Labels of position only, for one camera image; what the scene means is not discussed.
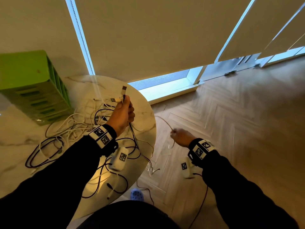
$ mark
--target round table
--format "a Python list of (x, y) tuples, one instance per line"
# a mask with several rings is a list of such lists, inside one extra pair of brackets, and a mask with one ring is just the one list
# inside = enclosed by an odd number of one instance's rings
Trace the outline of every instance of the round table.
[[(138, 141), (141, 153), (148, 158), (152, 156), (153, 149), (150, 145), (154, 146), (156, 141), (156, 121), (150, 104), (140, 92), (125, 82), (105, 76), (72, 76), (64, 78), (63, 82), (69, 91), (71, 105), (74, 108), (78, 106), (77, 112), (80, 113), (86, 111), (86, 107), (82, 108), (82, 106), (79, 106), (80, 103), (92, 99), (103, 99), (106, 104), (109, 104), (107, 100), (110, 98), (118, 98), (122, 86), (127, 86), (126, 94), (130, 96), (133, 107), (135, 108), (135, 121), (132, 124), (139, 130), (134, 130), (134, 133), (137, 139), (142, 140)], [(0, 197), (3, 197), (16, 189), (22, 181), (30, 177), (32, 170), (26, 168), (24, 163), (39, 142), (44, 140), (47, 125), (38, 126), (14, 105), (9, 106), (1, 113)], [(129, 128), (126, 128), (119, 138), (123, 137), (132, 138), (132, 133)], [(127, 139), (120, 140), (118, 143), (119, 146), (124, 147), (134, 145), (133, 141)], [(139, 150), (136, 149), (129, 157), (136, 158), (138, 156)], [(105, 157), (102, 156), (100, 165), (104, 162)], [(143, 156), (137, 159), (127, 160), (124, 169), (119, 173), (128, 180), (128, 188), (140, 177), (147, 167), (147, 164), (148, 161)], [(107, 175), (109, 178), (106, 181), (114, 186), (116, 175), (107, 173), (105, 177)], [(107, 200), (111, 189), (106, 185), (106, 181), (101, 182), (98, 192), (91, 198), (82, 198), (73, 219), (93, 213), (110, 204), (121, 195), (113, 193), (110, 199)], [(92, 194), (96, 187), (97, 185), (86, 185), (83, 196)], [(125, 188), (126, 181), (120, 178), (116, 189), (123, 191)]]

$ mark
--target fist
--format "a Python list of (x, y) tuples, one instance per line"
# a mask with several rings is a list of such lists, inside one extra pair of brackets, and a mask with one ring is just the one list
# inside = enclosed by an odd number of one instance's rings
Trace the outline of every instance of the fist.
[(196, 139), (193, 134), (189, 131), (186, 131), (182, 128), (174, 128), (173, 131), (170, 132), (170, 137), (182, 147), (188, 147), (192, 140)]
[(110, 125), (115, 131), (116, 136), (124, 132), (125, 128), (128, 126), (128, 123), (131, 123), (135, 120), (135, 113), (132, 103), (130, 102), (130, 97), (125, 96), (124, 103), (118, 103), (111, 114), (110, 119), (106, 123)]

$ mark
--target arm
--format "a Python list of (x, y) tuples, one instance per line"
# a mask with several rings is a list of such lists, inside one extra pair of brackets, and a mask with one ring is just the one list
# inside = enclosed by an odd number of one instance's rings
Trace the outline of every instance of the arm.
[[(134, 120), (128, 96), (119, 103), (106, 125), (113, 140)], [(111, 152), (109, 142), (101, 149), (90, 136), (82, 137), (54, 163), (23, 181), (0, 199), (1, 223), (10, 227), (28, 224), (32, 228), (66, 228), (86, 183), (96, 172), (99, 158)]]
[(203, 169), (203, 180), (215, 194), (218, 210), (230, 228), (299, 228), (284, 209), (242, 176), (216, 150), (206, 150), (201, 157), (192, 153), (201, 138), (195, 138), (183, 129), (174, 129), (171, 137), (179, 145), (188, 147), (193, 163)]

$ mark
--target black sleeve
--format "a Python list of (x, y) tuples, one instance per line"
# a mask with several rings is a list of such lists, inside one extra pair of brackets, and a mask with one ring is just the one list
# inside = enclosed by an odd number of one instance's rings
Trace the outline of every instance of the black sleeve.
[[(195, 139), (192, 150), (202, 139)], [(204, 182), (215, 194), (218, 210), (230, 228), (299, 228), (297, 222), (277, 206), (253, 182), (242, 176), (216, 150), (199, 164)]]
[(99, 158), (113, 150), (116, 132), (108, 125), (104, 127), (114, 139), (103, 149), (90, 136), (83, 136), (58, 160), (0, 199), (1, 225), (66, 228), (86, 183), (96, 172)]

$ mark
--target wrist strap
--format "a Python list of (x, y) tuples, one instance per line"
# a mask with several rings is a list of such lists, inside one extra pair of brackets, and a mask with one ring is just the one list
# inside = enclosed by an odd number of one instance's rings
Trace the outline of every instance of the wrist strap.
[(198, 166), (198, 163), (201, 163), (205, 155), (212, 150), (216, 150), (215, 146), (208, 140), (201, 139), (196, 140), (196, 144), (193, 148), (189, 148), (188, 157), (192, 160), (194, 165)]
[(106, 157), (112, 154), (119, 147), (118, 143), (115, 141), (115, 138), (112, 138), (108, 130), (103, 126), (89, 129), (88, 132), (90, 132), (89, 136), (95, 140), (101, 149), (106, 147), (105, 149), (109, 150), (105, 151), (104, 153)]

